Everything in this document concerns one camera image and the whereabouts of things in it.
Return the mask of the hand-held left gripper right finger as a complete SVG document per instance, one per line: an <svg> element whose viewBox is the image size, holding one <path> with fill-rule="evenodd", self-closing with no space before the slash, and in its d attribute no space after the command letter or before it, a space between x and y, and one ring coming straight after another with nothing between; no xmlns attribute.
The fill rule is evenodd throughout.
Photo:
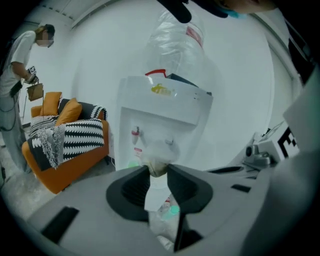
<svg viewBox="0 0 320 256"><path fill-rule="evenodd" d="M221 173L167 167L168 186L180 207L177 256L239 256L264 202L272 170Z"/></svg>

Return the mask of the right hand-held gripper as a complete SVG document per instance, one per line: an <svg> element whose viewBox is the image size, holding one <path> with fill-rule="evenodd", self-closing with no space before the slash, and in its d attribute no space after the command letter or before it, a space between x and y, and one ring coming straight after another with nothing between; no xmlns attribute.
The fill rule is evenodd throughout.
<svg viewBox="0 0 320 256"><path fill-rule="evenodd" d="M258 170L283 165L315 178L320 176L320 67L317 65L283 121L249 145L243 164L207 170L208 173L256 179Z"/></svg>

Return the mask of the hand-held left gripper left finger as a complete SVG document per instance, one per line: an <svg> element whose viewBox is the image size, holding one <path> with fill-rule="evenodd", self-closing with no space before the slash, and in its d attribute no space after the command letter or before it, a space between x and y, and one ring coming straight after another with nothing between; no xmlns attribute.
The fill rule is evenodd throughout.
<svg viewBox="0 0 320 256"><path fill-rule="evenodd" d="M144 209L150 176L133 167L77 182L27 220L50 256L163 256Z"/></svg>

